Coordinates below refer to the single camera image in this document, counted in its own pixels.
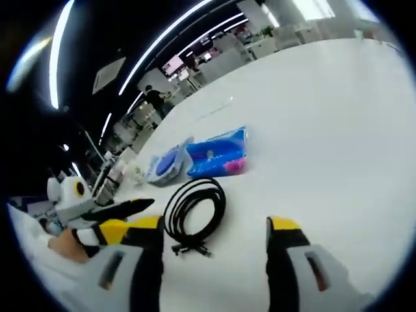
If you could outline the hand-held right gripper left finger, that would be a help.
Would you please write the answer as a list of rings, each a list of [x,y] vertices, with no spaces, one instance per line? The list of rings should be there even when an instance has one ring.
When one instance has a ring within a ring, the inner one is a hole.
[[[163,217],[127,222],[120,244],[101,246],[83,276],[85,311],[159,311]]]

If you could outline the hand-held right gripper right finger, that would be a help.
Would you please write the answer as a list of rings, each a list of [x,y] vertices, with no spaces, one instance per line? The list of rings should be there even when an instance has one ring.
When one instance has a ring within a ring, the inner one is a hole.
[[[364,311],[371,304],[347,268],[295,221],[269,216],[266,228],[269,311]]]

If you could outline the person's left hand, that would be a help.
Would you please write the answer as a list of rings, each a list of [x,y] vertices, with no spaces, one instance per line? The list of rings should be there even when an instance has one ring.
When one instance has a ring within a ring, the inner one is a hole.
[[[63,258],[80,264],[86,263],[99,252],[97,246],[83,246],[70,228],[66,228],[59,236],[50,238],[47,246]]]

